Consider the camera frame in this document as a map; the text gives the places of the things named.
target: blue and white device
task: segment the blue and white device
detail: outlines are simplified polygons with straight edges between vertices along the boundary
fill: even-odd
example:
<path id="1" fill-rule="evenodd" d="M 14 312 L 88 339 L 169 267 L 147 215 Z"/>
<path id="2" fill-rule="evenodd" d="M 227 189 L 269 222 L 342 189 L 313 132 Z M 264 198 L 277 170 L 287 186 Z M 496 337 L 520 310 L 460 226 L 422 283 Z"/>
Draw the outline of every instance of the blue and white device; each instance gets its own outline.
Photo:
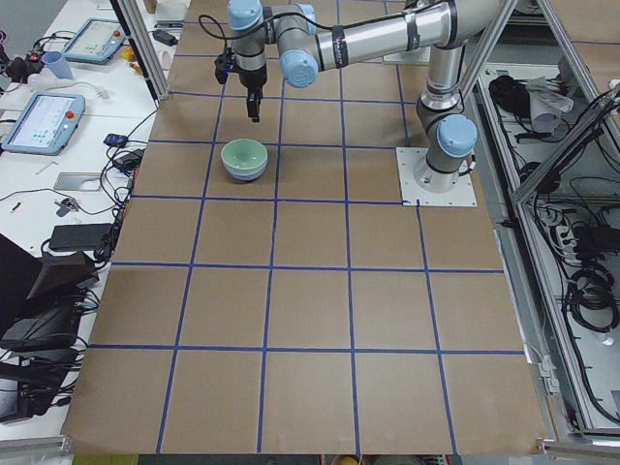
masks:
<path id="1" fill-rule="evenodd" d="M 34 155 L 57 155 L 69 142 L 84 114 L 81 95 L 37 92 L 2 142 L 2 149 Z"/>
<path id="2" fill-rule="evenodd" d="M 125 33 L 118 21 L 91 17 L 79 28 L 62 52 L 69 61 L 107 63 L 123 45 Z"/>

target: blue cup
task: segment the blue cup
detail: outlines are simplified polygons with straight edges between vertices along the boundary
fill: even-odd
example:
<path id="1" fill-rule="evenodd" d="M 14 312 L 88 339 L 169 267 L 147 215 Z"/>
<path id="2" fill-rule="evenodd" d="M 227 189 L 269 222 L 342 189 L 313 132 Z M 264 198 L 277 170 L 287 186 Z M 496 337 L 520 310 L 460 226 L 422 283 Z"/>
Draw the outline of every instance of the blue cup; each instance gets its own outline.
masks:
<path id="1" fill-rule="evenodd" d="M 49 68 L 49 70 L 60 79 L 73 79 L 74 74 L 69 68 L 69 63 L 65 58 L 65 54 L 61 51 L 48 51 L 41 61 Z"/>

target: bowl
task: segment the bowl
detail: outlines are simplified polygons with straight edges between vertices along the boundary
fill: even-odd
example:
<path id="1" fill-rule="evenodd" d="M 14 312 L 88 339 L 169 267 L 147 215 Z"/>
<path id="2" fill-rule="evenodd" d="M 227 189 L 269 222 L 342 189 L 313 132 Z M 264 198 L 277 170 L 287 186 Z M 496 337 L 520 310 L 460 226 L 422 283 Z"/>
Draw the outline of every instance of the bowl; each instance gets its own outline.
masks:
<path id="1" fill-rule="evenodd" d="M 222 148 L 222 163 L 235 179 L 253 181 L 267 166 L 267 149 L 257 140 L 232 140 Z"/>

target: white mounting plate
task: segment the white mounting plate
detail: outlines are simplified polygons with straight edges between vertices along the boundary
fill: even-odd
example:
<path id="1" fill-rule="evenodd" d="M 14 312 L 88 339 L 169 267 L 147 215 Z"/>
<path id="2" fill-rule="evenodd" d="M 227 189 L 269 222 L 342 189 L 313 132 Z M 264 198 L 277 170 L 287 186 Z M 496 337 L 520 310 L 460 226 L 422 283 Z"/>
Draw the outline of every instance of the white mounting plate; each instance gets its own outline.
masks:
<path id="1" fill-rule="evenodd" d="M 411 51 L 399 51 L 392 55 L 384 56 L 387 65 L 428 65 L 430 61 L 430 46 L 416 48 Z"/>
<path id="2" fill-rule="evenodd" d="M 419 187 L 414 179 L 414 167 L 418 160 L 426 156 L 427 148 L 397 147 L 396 160 L 398 161 L 398 177 L 400 178 L 400 193 L 405 206 L 478 206 L 476 194 L 469 174 L 458 178 L 454 187 L 445 194 L 433 194 Z M 461 171 L 467 169 L 463 162 Z"/>

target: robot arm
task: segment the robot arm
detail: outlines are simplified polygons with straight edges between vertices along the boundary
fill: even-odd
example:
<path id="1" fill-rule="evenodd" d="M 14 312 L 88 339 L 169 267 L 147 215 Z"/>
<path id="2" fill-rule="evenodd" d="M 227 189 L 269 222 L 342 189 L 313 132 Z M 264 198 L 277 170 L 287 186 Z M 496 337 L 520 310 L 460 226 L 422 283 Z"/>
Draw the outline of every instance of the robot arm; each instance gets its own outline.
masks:
<path id="1" fill-rule="evenodd" d="M 221 83 L 239 74 L 248 89 L 248 115 L 260 121 L 266 83 L 265 45 L 277 45 L 285 82 L 307 87 L 318 73 L 387 54 L 431 47 L 426 87 L 418 100 L 418 116 L 431 146 L 418 183 L 446 192 L 458 177 L 462 160 L 473 150 L 478 132 L 458 113 L 458 82 L 465 41 L 479 33 L 499 12 L 502 0 L 414 0 L 396 15 L 318 32 L 309 5 L 263 7 L 260 0 L 231 0 L 229 26 L 236 34 L 232 48 L 216 60 Z"/>

